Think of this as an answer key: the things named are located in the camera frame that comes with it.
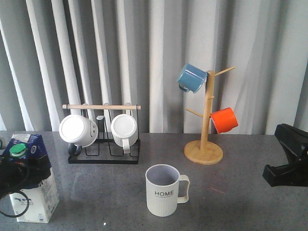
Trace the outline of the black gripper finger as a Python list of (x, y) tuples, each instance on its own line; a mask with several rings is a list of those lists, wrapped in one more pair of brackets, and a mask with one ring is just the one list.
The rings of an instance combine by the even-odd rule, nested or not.
[(301, 159), (293, 163), (273, 167), (265, 165), (263, 178), (271, 187), (308, 186), (308, 160)]
[(28, 166), (30, 172), (24, 189), (37, 188), (43, 180), (46, 180), (51, 175), (51, 164), (48, 155), (28, 159)]
[(288, 124), (278, 124), (274, 135), (281, 144), (289, 162), (308, 157), (307, 132)]

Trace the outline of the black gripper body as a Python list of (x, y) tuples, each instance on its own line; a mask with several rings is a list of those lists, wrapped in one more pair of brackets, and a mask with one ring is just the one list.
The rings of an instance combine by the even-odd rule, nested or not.
[(0, 157), (0, 198), (26, 186), (30, 168), (28, 160), (17, 157)]

